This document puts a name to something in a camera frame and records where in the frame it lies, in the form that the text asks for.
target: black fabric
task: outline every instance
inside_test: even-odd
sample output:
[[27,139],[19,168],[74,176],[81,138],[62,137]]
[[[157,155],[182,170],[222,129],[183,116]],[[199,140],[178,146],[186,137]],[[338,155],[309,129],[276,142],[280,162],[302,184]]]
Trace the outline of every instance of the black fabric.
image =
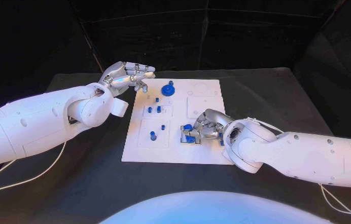
[[[58,74],[49,91],[87,85],[101,74]],[[220,79],[225,112],[256,117],[283,131],[331,135],[331,131],[287,68],[163,71],[157,78]],[[121,162],[136,92],[118,97],[130,106],[123,118],[82,132],[51,171],[30,183],[0,191],[3,223],[95,223],[156,196],[183,191],[228,191],[260,196],[334,222],[335,213],[315,183],[283,176],[263,165],[256,174],[235,166]],[[35,176],[51,165],[61,146],[19,160],[3,172],[1,186]],[[348,189],[329,187],[347,205]]]

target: metal robot hand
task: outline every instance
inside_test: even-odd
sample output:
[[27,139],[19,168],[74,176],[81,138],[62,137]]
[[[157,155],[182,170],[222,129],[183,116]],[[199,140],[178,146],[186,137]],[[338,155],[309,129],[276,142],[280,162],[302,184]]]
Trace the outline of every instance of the metal robot hand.
[[153,72],[155,67],[130,62],[117,62],[104,71],[98,83],[110,89],[114,97],[123,94],[129,86],[134,86],[136,91],[143,88],[146,93],[147,85],[142,80],[155,78]]
[[222,140],[222,132],[234,119],[217,110],[207,109],[199,115],[192,130],[183,130],[183,134],[205,139]]

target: robotic hand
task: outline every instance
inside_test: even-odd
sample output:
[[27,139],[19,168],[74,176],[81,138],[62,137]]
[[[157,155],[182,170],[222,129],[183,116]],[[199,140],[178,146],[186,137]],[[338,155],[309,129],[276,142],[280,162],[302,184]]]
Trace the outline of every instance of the robotic hand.
[[32,156],[103,124],[110,114],[123,117],[129,104],[114,98],[134,86],[147,85],[155,68],[117,62],[87,86],[43,93],[0,108],[0,163]]
[[[279,131],[276,135],[267,128]],[[282,132],[256,119],[234,120],[207,109],[188,136],[224,141],[224,156],[250,173],[269,164],[283,175],[351,187],[351,140],[315,134]]]

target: white panel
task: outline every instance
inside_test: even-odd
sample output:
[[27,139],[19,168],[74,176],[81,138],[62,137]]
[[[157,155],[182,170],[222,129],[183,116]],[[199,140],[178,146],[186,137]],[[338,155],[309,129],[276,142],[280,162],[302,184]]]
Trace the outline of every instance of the white panel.
[[[173,81],[175,94],[163,96],[160,88],[168,85],[169,80]],[[181,143],[181,126],[194,124],[198,117],[195,115],[191,115],[192,118],[188,117],[188,102],[192,112],[196,109],[201,114],[207,108],[212,108],[225,113],[220,81],[152,79],[146,83],[147,93],[139,91],[136,95],[123,162],[233,165],[221,155],[224,147],[217,140],[202,140],[201,144]],[[162,132],[162,124],[169,125],[166,126],[169,131]],[[150,140],[150,131],[156,133],[156,141]]]

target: white rounded object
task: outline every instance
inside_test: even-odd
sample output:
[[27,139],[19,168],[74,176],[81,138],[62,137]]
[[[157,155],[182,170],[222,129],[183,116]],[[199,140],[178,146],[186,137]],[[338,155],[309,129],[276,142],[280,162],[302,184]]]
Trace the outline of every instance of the white rounded object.
[[256,196],[215,191],[163,195],[114,214],[111,223],[331,223],[311,213]]

